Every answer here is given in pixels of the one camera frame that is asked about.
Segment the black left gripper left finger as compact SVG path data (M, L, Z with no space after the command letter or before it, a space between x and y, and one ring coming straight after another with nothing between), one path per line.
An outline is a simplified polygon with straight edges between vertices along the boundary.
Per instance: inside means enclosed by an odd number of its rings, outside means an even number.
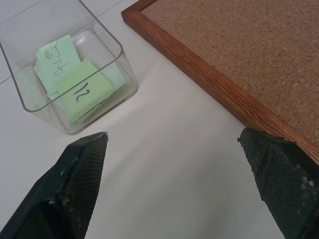
M33 185L0 233L2 239L83 239L99 194L109 137L69 144Z

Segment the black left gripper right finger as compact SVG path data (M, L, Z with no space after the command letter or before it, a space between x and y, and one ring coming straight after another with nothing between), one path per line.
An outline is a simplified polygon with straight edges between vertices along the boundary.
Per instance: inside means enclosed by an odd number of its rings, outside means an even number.
M239 138L262 201L286 239L319 237L319 167L295 143L253 128Z

